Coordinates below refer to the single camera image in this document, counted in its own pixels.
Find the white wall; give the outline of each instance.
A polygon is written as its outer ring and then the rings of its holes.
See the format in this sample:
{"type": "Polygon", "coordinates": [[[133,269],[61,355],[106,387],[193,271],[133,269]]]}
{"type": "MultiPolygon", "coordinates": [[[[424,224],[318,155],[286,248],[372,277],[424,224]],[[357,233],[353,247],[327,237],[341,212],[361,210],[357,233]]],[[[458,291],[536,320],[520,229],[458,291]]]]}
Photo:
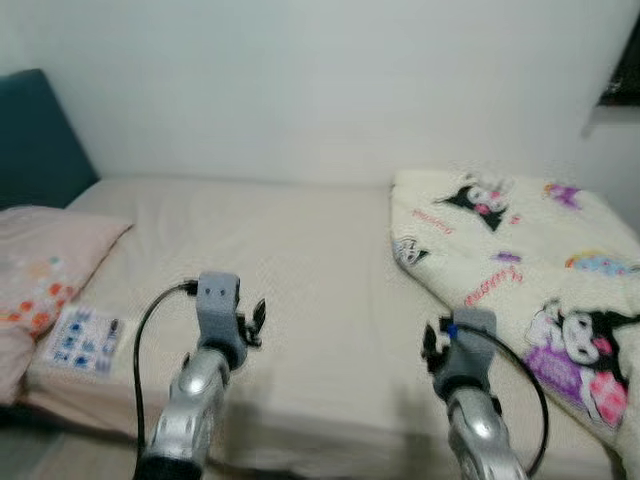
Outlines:
{"type": "Polygon", "coordinates": [[[3,4],[0,3],[0,75],[24,70],[30,65],[20,41],[13,32],[11,22],[4,13],[3,4]]]}
{"type": "Polygon", "coordinates": [[[638,0],[0,0],[104,175],[492,168],[640,228],[640,120],[582,135],[638,0]]]}

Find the black cable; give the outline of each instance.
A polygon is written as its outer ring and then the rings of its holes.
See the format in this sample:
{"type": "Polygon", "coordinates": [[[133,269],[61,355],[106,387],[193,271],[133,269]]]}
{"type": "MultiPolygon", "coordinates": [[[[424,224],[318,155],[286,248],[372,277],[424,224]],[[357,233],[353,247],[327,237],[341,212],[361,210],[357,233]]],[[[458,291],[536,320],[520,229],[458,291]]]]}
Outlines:
{"type": "Polygon", "coordinates": [[[140,384],[140,339],[142,338],[142,331],[144,330],[144,326],[147,324],[147,321],[153,315],[153,312],[158,305],[162,303],[162,301],[167,298],[172,293],[184,290],[189,295],[195,295],[195,291],[197,289],[198,282],[195,280],[188,280],[178,285],[174,285],[171,288],[168,288],[160,295],[156,297],[156,299],[147,307],[147,310],[144,312],[142,316],[142,320],[140,321],[140,325],[138,325],[138,331],[136,332],[136,340],[133,344],[133,386],[136,392],[136,415],[138,417],[138,457],[140,460],[142,456],[142,452],[144,451],[144,447],[146,445],[145,433],[144,433],[144,403],[142,400],[142,386],[140,384]]]}
{"type": "Polygon", "coordinates": [[[529,366],[520,359],[518,354],[511,350],[511,348],[506,343],[504,343],[495,335],[487,332],[484,329],[464,323],[456,323],[453,325],[453,327],[457,327],[458,330],[478,335],[485,340],[489,340],[494,345],[500,347],[502,352],[506,354],[509,360],[520,367],[520,369],[525,373],[525,375],[533,385],[533,388],[536,389],[538,399],[540,400],[540,408],[542,409],[542,440],[540,441],[540,446],[538,447],[538,452],[536,453],[535,458],[531,462],[531,465],[529,465],[529,467],[527,468],[527,475],[529,477],[533,477],[538,471],[538,468],[540,468],[540,464],[542,463],[542,458],[544,457],[544,453],[547,450],[547,443],[549,441],[549,408],[547,406],[547,399],[544,396],[544,391],[542,390],[540,382],[538,382],[535,374],[531,371],[529,366]]]}

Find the cartoon character print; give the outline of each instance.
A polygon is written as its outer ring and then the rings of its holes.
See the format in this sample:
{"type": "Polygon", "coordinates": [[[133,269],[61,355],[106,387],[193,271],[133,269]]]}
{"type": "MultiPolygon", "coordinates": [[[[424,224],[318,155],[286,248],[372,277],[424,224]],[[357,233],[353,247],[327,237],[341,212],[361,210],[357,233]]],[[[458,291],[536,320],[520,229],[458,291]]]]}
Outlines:
{"type": "Polygon", "coordinates": [[[594,421],[620,425],[627,408],[628,381],[618,363],[613,332],[640,323],[640,315],[572,310],[552,300],[539,311],[526,335],[534,348],[525,362],[565,399],[584,407],[594,421]]]}
{"type": "Polygon", "coordinates": [[[393,242],[396,260],[403,265],[413,266],[429,255],[427,250],[418,248],[418,241],[413,237],[404,237],[393,242]]]}
{"type": "Polygon", "coordinates": [[[563,207],[569,210],[582,210],[582,207],[576,200],[576,194],[580,192],[580,188],[560,185],[558,183],[549,183],[544,187],[546,196],[551,197],[563,207]]]}
{"type": "Polygon", "coordinates": [[[640,273],[640,266],[628,265],[620,259],[600,252],[582,252],[565,262],[565,267],[585,272],[599,272],[609,277],[640,273]]]}
{"type": "Polygon", "coordinates": [[[507,211],[506,194],[509,190],[505,182],[466,177],[467,184],[460,187],[455,195],[436,203],[447,203],[476,214],[487,227],[495,232],[507,211]]]}

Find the bed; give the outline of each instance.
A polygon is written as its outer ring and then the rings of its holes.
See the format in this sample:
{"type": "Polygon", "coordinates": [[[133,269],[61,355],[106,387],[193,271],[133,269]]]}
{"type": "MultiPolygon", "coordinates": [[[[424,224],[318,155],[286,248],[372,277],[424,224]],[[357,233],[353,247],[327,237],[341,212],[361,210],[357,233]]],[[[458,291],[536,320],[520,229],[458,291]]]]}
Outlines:
{"type": "MultiPolygon", "coordinates": [[[[241,309],[264,297],[268,314],[262,349],[233,375],[214,458],[311,478],[455,477],[445,407],[419,356],[425,322],[446,308],[395,264],[388,201],[386,188],[98,181],[67,209],[134,224],[74,300],[124,319],[111,375],[49,366],[44,337],[19,403],[96,431],[135,434],[131,352],[142,310],[176,281],[230,271],[241,278],[241,309]]],[[[147,327],[141,370],[149,428],[197,335],[193,300],[181,296],[147,327]]],[[[512,445],[527,462],[540,432],[535,395],[501,360],[491,381],[512,445]]],[[[550,409],[537,478],[615,478],[617,463],[601,444],[550,409]]]]}

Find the dark teal headboard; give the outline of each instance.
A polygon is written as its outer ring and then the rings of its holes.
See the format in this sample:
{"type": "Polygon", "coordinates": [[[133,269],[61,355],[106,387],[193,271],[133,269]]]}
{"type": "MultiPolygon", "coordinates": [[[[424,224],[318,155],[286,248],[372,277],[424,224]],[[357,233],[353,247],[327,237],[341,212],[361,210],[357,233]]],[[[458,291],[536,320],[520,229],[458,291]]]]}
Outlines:
{"type": "Polygon", "coordinates": [[[0,209],[65,207],[97,180],[44,73],[0,77],[0,209]]]}

